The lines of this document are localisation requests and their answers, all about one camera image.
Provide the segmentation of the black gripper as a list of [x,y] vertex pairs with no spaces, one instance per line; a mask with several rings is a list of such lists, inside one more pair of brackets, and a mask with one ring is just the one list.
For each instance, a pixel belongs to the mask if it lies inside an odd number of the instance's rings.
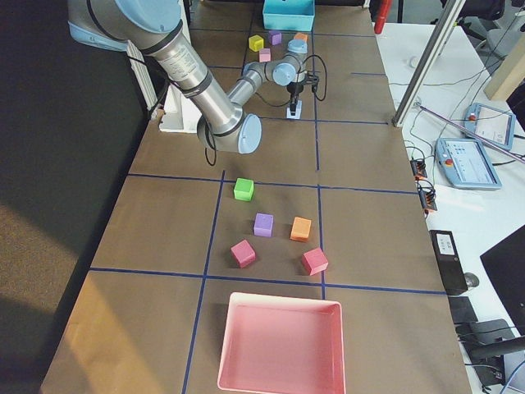
[[290,82],[286,86],[287,91],[290,93],[290,111],[296,112],[298,106],[297,102],[299,100],[300,94],[304,91],[304,84],[300,82]]

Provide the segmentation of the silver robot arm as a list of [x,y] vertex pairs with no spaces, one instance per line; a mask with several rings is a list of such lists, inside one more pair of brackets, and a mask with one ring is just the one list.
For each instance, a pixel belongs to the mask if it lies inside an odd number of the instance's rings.
[[244,104],[267,81],[288,86],[305,74],[308,45],[292,39],[283,58],[248,64],[225,92],[184,36],[177,1],[69,1],[67,7],[75,41],[120,52],[134,44],[143,55],[154,58],[169,82],[201,112],[197,135],[209,149],[254,152],[262,138],[262,123],[257,115],[244,111]]

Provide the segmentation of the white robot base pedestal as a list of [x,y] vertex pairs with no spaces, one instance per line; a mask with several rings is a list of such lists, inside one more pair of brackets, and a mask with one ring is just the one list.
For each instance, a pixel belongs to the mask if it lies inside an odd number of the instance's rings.
[[195,134],[200,117],[201,112],[194,103],[170,85],[163,105],[160,131]]

